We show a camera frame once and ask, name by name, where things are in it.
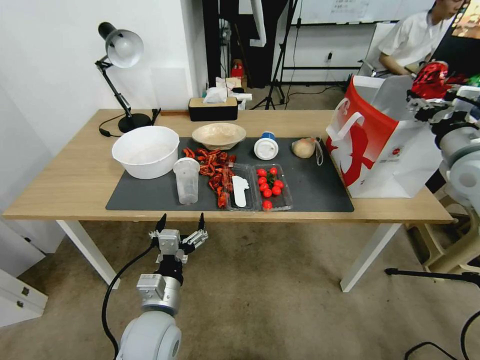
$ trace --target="white plastic bowl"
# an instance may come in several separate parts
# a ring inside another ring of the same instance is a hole
[[[165,126],[144,126],[122,135],[111,155],[138,179],[154,179],[173,169],[179,158],[179,135]]]

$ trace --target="lamp shade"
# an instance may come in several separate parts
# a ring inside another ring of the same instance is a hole
[[[109,22],[102,22],[98,32],[105,39],[106,55],[114,66],[130,68],[139,62],[144,53],[144,43],[136,33],[116,29]]]

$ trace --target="whiteboard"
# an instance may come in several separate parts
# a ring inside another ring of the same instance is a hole
[[[371,23],[401,20],[429,10],[435,0],[298,0],[292,24]]]

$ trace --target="garlic bulb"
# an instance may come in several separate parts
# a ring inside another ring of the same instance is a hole
[[[302,159],[308,159],[315,152],[315,139],[306,137],[291,143],[293,153]]]

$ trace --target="person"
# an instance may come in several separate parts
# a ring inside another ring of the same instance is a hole
[[[379,63],[395,75],[409,75],[406,65],[428,61],[464,0],[435,0],[429,11],[399,21],[380,42]]]

